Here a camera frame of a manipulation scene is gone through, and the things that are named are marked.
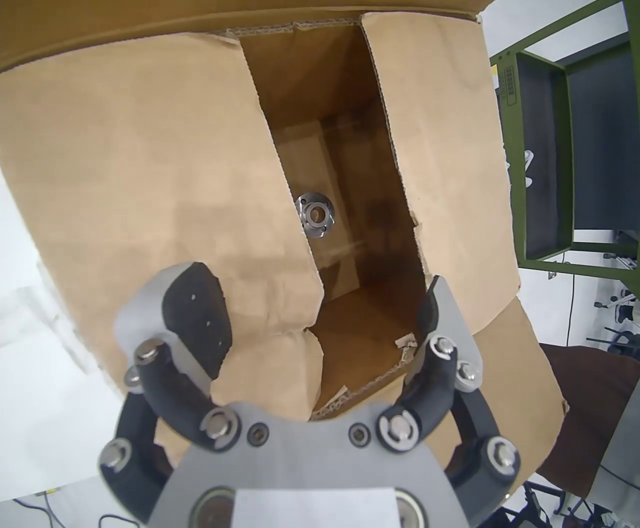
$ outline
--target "cardboard flap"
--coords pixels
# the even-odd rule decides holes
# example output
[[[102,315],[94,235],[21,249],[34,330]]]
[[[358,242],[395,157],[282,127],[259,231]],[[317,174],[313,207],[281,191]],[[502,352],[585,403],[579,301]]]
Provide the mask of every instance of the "cardboard flap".
[[[176,262],[220,278],[232,352],[313,325],[323,286],[236,41],[159,36],[17,67],[0,74],[0,122],[15,201],[116,382],[116,312]]]
[[[417,13],[362,18],[425,271],[472,333],[520,285],[509,181],[482,28]]]
[[[295,20],[417,10],[473,16],[490,0],[4,0],[0,70],[34,58],[126,38],[271,26]]]

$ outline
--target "white floor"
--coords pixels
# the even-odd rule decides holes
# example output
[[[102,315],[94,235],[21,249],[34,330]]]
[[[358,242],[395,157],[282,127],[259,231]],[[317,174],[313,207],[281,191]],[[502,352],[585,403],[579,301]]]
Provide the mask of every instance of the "white floor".
[[[483,13],[489,55],[553,22],[588,0],[495,0]],[[621,4],[572,29],[546,39],[532,51],[551,60],[626,31]],[[64,486],[51,495],[53,510],[67,528],[93,527],[103,513],[125,515],[96,477],[95,460],[113,434],[120,396],[105,380],[58,303],[38,252],[0,177],[0,422],[10,435],[0,436],[0,525],[46,526],[42,512],[11,502],[45,489]],[[605,241],[608,232],[581,232],[577,238]],[[601,255],[568,253],[566,260],[591,264]],[[519,297],[540,341],[566,344],[573,277],[549,280],[542,271],[521,270]],[[604,338],[614,325],[614,311],[593,307],[622,289],[620,283],[575,277],[569,344]],[[42,497],[26,497],[42,504]],[[556,504],[541,497],[551,514]],[[521,493],[509,506],[524,505]],[[558,519],[554,525],[559,526]],[[117,526],[115,520],[104,528]]]

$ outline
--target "metal bushing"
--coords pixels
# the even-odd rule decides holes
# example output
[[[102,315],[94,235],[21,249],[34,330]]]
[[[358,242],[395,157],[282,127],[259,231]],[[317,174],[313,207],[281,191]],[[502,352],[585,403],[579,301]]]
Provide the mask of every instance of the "metal bushing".
[[[164,341],[152,337],[140,343],[134,352],[134,362],[136,365],[148,365],[158,355],[158,348],[164,344]]]
[[[409,411],[402,411],[391,419],[380,416],[378,432],[382,441],[394,451],[410,451],[418,443],[418,424]]]
[[[119,473],[131,459],[131,443],[126,438],[114,438],[104,446],[100,453],[100,465]]]
[[[486,444],[486,454],[498,473],[508,477],[515,475],[518,450],[509,440],[494,436]]]
[[[458,361],[456,368],[456,378],[458,382],[469,389],[478,388],[477,369],[468,361]]]
[[[400,526],[403,528],[427,528],[429,526],[420,503],[413,495],[396,489],[396,503]]]
[[[216,407],[205,414],[200,423],[200,430],[205,431],[213,440],[215,451],[225,451],[237,442],[240,435],[240,418],[230,407]]]
[[[429,348],[440,359],[449,361],[456,344],[444,335],[434,335],[429,339]]]
[[[189,528],[231,528],[236,492],[217,487],[205,492],[193,506]]]
[[[331,200],[320,193],[305,193],[296,200],[296,210],[305,233],[310,238],[322,238],[335,223]]]

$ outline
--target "gray metal plate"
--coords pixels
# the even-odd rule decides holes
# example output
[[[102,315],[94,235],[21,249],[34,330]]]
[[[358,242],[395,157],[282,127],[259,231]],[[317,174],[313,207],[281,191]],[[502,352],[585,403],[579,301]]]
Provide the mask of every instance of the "gray metal plate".
[[[422,504],[431,528],[468,528],[458,499],[426,444],[404,454],[380,445],[375,423],[387,408],[385,403],[362,405],[321,422],[283,420],[244,403],[230,407],[242,422],[238,443],[224,453],[192,446],[167,482],[152,513],[151,528],[187,526],[198,498],[217,486],[235,490],[400,488]],[[269,427],[268,441],[261,447],[252,447],[246,439],[246,431],[256,422]],[[358,448],[349,441],[349,427],[356,422],[372,433],[367,447]],[[313,519],[308,525],[314,525]]]

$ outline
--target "bolt hole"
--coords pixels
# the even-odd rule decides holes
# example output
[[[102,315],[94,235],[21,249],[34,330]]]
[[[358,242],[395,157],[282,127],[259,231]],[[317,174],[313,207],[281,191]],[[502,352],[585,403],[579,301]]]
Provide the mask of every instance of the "bolt hole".
[[[322,207],[314,207],[309,211],[309,218],[311,218],[311,221],[315,223],[324,222],[326,213]]]

